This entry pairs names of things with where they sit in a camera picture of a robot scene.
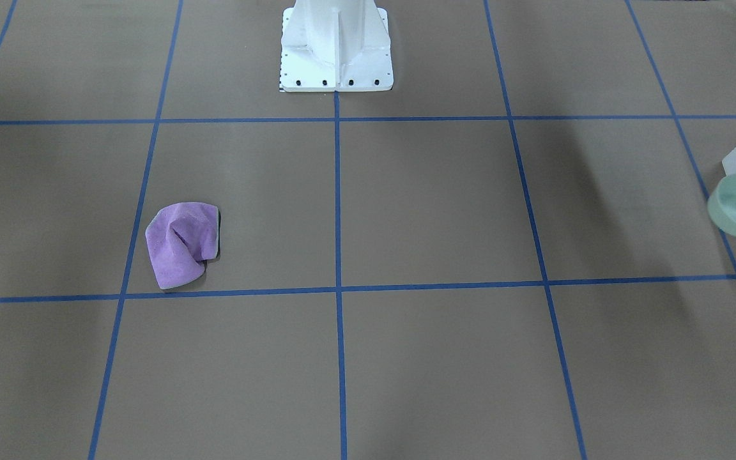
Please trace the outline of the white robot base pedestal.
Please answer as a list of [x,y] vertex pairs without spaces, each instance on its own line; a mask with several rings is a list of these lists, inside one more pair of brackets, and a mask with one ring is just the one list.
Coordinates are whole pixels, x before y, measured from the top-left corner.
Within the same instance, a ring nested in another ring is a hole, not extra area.
[[282,12],[279,90],[389,91],[388,12],[374,1],[297,1]]

